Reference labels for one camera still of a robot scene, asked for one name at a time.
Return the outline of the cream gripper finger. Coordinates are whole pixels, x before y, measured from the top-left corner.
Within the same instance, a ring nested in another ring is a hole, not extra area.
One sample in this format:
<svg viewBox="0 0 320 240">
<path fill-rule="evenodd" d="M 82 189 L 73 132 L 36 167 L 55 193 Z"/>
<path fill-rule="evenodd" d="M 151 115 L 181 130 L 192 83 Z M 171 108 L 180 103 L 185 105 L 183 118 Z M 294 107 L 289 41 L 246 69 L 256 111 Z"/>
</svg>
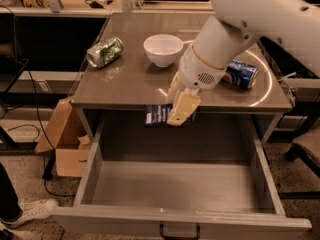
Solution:
<svg viewBox="0 0 320 240">
<path fill-rule="evenodd" d="M 201 103 L 198 92 L 198 89 L 185 88 L 176 95 L 167 119 L 169 125 L 181 126 L 195 112 Z"/>
<path fill-rule="evenodd" d="M 179 74 L 176 73 L 171 81 L 170 87 L 168 89 L 166 102 L 168 104 L 173 104 L 178 98 L 181 91 L 181 82 Z"/>
</svg>

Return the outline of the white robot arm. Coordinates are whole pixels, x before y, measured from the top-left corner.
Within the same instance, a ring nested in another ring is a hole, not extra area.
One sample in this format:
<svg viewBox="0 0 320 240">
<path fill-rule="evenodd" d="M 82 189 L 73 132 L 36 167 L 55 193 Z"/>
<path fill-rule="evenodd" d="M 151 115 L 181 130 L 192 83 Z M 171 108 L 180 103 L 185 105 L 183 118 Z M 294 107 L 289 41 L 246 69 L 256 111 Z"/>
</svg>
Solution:
<svg viewBox="0 0 320 240">
<path fill-rule="evenodd" d="M 167 123 L 183 124 L 215 88 L 228 64 L 266 37 L 320 73 L 320 7 L 305 0 L 210 0 L 215 14 L 182 55 L 168 93 Z"/>
</svg>

